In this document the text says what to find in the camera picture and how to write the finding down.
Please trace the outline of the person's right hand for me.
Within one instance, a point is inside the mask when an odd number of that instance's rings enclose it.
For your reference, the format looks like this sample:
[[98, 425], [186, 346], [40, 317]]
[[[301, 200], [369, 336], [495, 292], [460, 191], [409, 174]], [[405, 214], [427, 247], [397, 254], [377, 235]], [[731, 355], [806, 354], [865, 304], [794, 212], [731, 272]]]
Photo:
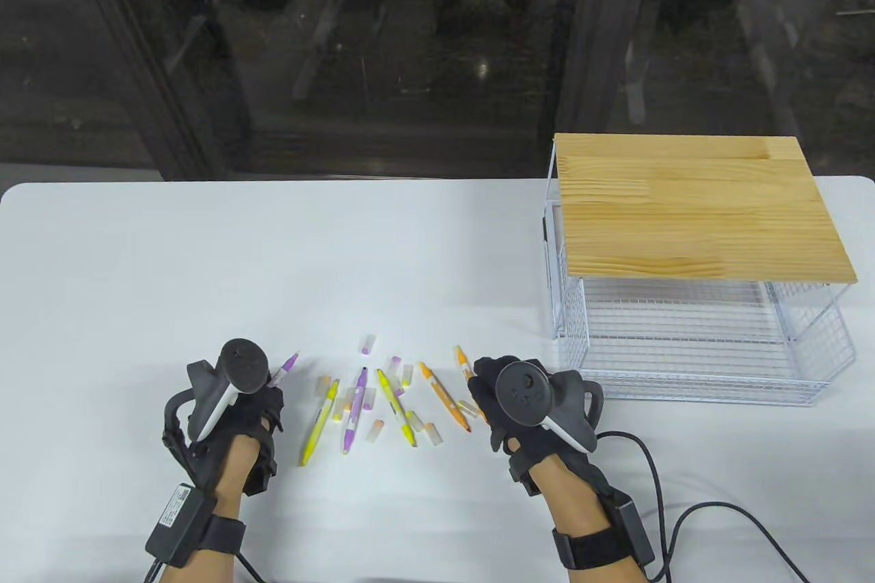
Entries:
[[603, 471], [589, 461], [604, 405], [598, 383], [575, 371], [551, 374], [539, 360], [513, 355], [479, 358], [473, 370], [469, 392], [490, 424], [491, 448], [509, 456], [513, 482], [530, 496], [540, 495], [531, 471], [557, 456], [598, 496], [615, 495]]

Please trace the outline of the person's left hand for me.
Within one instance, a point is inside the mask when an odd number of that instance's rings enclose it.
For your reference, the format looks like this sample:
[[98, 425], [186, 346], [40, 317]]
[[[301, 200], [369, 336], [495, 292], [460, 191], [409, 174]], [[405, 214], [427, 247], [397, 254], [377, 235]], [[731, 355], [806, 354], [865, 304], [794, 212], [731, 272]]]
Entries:
[[265, 492], [276, 474], [274, 432], [276, 429], [282, 430], [280, 415], [284, 408], [284, 397], [281, 389], [265, 386], [254, 394], [238, 396], [233, 405], [222, 411], [209, 436], [187, 443], [177, 413], [180, 406], [194, 399], [195, 393], [191, 388], [169, 399], [163, 410], [162, 435], [163, 445], [194, 486], [203, 492], [215, 492], [232, 441], [238, 436], [246, 436], [259, 443], [259, 452], [245, 479], [243, 493], [255, 496]]

